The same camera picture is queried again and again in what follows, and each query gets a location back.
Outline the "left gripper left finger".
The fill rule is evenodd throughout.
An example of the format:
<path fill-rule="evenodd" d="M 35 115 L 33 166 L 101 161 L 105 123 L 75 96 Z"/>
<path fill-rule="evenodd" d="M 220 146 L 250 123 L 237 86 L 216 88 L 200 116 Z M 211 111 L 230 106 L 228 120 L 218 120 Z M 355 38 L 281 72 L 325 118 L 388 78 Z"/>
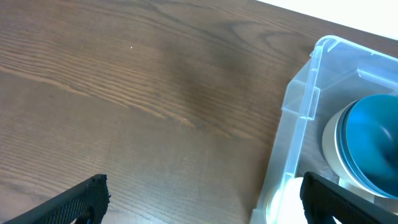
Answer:
<path fill-rule="evenodd" d="M 100 224 L 109 199 L 107 175 L 96 174 L 6 224 Z"/>

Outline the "beige bowl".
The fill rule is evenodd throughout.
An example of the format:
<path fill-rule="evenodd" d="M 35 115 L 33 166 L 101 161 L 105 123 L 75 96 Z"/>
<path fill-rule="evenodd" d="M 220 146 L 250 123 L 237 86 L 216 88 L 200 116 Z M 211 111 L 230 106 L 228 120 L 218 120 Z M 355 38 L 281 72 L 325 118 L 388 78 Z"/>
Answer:
<path fill-rule="evenodd" d="M 351 174 L 343 161 L 340 144 L 342 119 L 355 103 L 356 101 L 351 102 L 329 119 L 323 130 L 322 150 L 328 165 L 339 178 L 357 188 L 361 188 L 362 185 Z"/>

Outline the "white small bowl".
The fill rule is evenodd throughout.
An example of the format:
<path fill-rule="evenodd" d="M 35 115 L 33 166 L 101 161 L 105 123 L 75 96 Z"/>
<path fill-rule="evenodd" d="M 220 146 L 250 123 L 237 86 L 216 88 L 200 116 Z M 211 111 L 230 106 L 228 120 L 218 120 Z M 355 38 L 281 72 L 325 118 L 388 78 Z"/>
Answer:
<path fill-rule="evenodd" d="M 300 189 L 302 177 L 290 179 L 284 191 L 278 190 L 270 202 L 266 221 L 271 224 L 307 224 Z"/>

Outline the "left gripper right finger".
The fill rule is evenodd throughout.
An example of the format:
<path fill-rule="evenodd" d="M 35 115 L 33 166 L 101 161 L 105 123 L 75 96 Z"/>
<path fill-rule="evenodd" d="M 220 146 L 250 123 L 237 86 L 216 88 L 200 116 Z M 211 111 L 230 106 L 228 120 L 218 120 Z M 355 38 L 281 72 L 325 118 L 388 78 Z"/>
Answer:
<path fill-rule="evenodd" d="M 314 172 L 305 173 L 300 199 L 309 224 L 397 224 L 397 215 Z"/>

